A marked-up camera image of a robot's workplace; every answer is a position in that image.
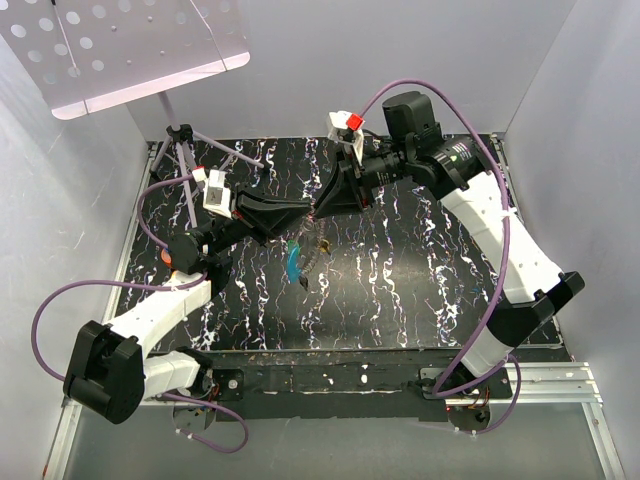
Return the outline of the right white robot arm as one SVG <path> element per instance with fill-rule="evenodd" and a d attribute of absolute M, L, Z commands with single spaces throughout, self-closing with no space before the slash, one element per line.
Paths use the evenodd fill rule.
<path fill-rule="evenodd" d="M 364 150 L 364 119 L 348 111 L 327 117 L 329 139 L 339 143 L 330 179 L 314 205 L 321 219 L 361 213 L 376 189 L 406 177 L 424 187 L 464 226 L 498 274 L 487 312 L 449 367 L 434 396 L 475 397 L 508 355 L 552 319 L 585 287 L 535 243 L 509 207 L 506 184 L 476 136 L 447 139 L 430 98 L 409 91 L 382 104 L 388 138 Z"/>

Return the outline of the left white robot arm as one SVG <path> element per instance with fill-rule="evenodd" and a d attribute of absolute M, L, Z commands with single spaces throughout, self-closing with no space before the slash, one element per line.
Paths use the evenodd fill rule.
<path fill-rule="evenodd" d="M 79 331 L 63 380 L 64 394 L 113 424 L 128 419 L 142 400 L 180 389 L 193 400 L 213 386 L 206 361 L 186 350 L 150 352 L 191 312 L 229 281 L 231 246 L 251 238 L 264 245 L 312 210 L 310 200 L 286 200 L 239 188 L 225 192 L 214 218 L 173 235 L 167 245 L 170 279 L 131 310 Z"/>

